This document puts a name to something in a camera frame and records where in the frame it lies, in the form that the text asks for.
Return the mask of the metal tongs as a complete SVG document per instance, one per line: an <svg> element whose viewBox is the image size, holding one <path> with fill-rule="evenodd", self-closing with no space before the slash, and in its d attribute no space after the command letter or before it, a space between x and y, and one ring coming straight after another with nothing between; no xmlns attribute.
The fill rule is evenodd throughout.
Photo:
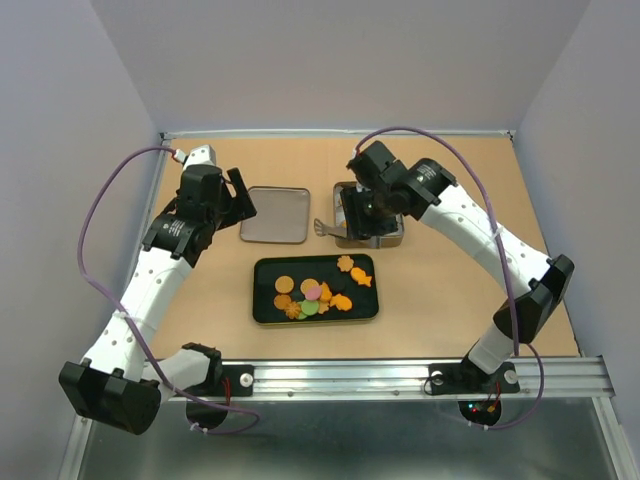
<svg viewBox="0 0 640 480"><path fill-rule="evenodd" d="M345 227L328 225L318 218L315 218L313 221L313 229L315 234L319 237L332 236L343 239L348 237L347 229Z"/></svg>

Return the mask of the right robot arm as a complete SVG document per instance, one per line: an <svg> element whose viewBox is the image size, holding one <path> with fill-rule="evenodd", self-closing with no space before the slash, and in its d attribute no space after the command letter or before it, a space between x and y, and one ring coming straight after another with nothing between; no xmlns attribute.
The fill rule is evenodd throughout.
<svg viewBox="0 0 640 480"><path fill-rule="evenodd" d="M372 236L411 216L438 231L480 265L507 298L459 364L440 367L430 392L476 393L494 383L514 348L531 343L562 301L575 265L530 247L490 219L438 162L406 167L388 152L360 153L347 167L357 180L342 194L351 236Z"/></svg>

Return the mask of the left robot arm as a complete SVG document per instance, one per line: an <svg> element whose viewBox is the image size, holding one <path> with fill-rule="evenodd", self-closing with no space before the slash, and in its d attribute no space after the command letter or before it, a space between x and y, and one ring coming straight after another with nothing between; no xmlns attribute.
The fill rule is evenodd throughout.
<svg viewBox="0 0 640 480"><path fill-rule="evenodd" d="M134 274L105 330L80 362L65 363L59 373L78 415L140 435L160 406L179 395L215 412L192 428L212 433L226 419L232 382L219 350L187 343L158 361L149 343L213 235L255 214L238 169L209 163L184 168L175 197L143 238Z"/></svg>

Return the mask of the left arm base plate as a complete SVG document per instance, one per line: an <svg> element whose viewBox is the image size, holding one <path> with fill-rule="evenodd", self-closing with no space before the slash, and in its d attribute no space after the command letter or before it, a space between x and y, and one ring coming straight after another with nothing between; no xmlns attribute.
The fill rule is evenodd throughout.
<svg viewBox="0 0 640 480"><path fill-rule="evenodd" d="M253 395L255 367L252 364L224 363L214 379L188 387L186 391L200 397L244 398Z"/></svg>

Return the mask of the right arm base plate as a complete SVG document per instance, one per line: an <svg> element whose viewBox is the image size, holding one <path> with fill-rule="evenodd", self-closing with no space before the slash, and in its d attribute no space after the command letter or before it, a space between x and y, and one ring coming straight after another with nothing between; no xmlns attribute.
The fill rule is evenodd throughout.
<svg viewBox="0 0 640 480"><path fill-rule="evenodd" d="M490 393L514 394L520 391L515 365L503 363L496 372L487 374L464 361L433 363L428 366L424 391L428 395L472 395Z"/></svg>

